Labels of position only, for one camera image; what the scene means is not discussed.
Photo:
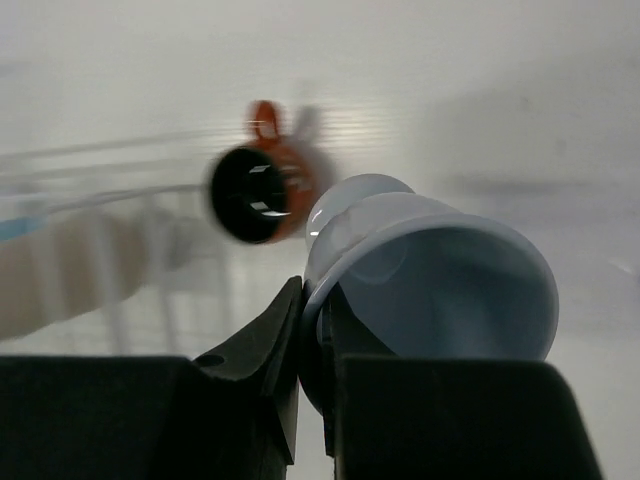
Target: white surface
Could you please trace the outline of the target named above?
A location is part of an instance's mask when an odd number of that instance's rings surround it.
[[[339,177],[397,176],[542,250],[561,296],[550,361],[608,477],[637,478],[639,17],[635,0],[2,2],[16,21],[0,28],[20,28],[0,60],[0,152],[191,132],[126,154],[4,160],[206,158],[245,138],[250,100],[317,107]],[[237,322],[305,262],[302,239],[230,251]],[[300,425],[290,478],[330,478],[319,417],[303,408]]]

